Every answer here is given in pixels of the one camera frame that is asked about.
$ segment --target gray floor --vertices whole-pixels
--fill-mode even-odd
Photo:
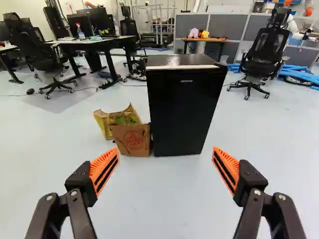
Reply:
[[[124,76],[123,60],[114,57]],[[42,86],[32,73],[17,75],[24,84],[11,84],[9,74],[0,72],[0,95],[24,94],[30,87]],[[228,73],[225,83],[240,77]],[[77,89],[101,82],[95,75],[86,76]],[[93,110],[120,111],[131,102],[142,121],[150,121],[145,83],[126,84],[138,87],[116,84],[98,92],[94,88],[54,92],[50,101],[40,94],[0,97],[0,238],[23,238],[42,195],[63,194],[64,180],[74,169],[115,147],[102,137]],[[267,193],[290,195],[308,238],[317,238],[319,92],[282,81],[264,89],[271,92],[269,99],[253,91],[250,101],[243,100],[243,89],[222,89],[201,155],[120,156],[119,167],[89,209],[98,237],[232,238],[241,209],[211,163],[215,145],[252,162],[270,182]],[[264,220],[259,235],[270,238]],[[69,220],[62,238],[72,238]]]

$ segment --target black mini fridge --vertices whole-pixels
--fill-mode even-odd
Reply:
[[[148,56],[154,156],[201,153],[226,74],[204,54]]]

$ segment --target table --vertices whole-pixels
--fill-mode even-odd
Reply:
[[[12,79],[9,80],[12,83],[17,83],[17,84],[23,84],[23,81],[19,80],[15,73],[13,72],[12,68],[7,65],[7,55],[6,53],[10,51],[14,51],[19,49],[17,46],[11,45],[11,46],[6,46],[6,47],[0,47],[0,62],[4,65],[5,69],[9,72],[11,75]]]
[[[209,38],[183,38],[184,41],[184,54],[187,52],[187,44],[189,42],[200,42],[200,41],[205,41],[205,42],[217,42],[220,43],[220,49],[219,49],[219,55],[218,55],[218,61],[220,61],[221,53],[223,51],[224,44],[228,42],[227,38],[215,38],[215,37],[209,37]]]
[[[129,71],[132,71],[132,62],[129,49],[133,44],[135,44],[135,36],[120,36],[120,37],[106,37],[102,40],[56,40],[51,42],[46,42],[45,44],[58,44],[62,50],[67,53],[68,59],[70,61],[71,67],[75,73],[75,78],[85,75],[85,73],[80,74],[74,59],[71,55],[71,50],[87,50],[91,52],[104,52],[105,57],[110,69],[110,74],[113,81],[117,80],[116,71],[112,61],[110,50],[117,47],[124,47],[125,55],[128,62]]]

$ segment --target fridge top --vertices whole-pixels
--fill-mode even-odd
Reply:
[[[180,70],[219,68],[216,61],[205,54],[149,55],[146,70]]]

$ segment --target brown paper bag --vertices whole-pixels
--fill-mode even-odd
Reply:
[[[138,113],[131,104],[121,112],[105,113],[102,110],[96,110],[93,112],[93,116],[98,123],[105,139],[112,139],[112,133],[110,131],[109,125],[142,123]]]
[[[122,155],[148,157],[150,155],[150,124],[110,125]]]

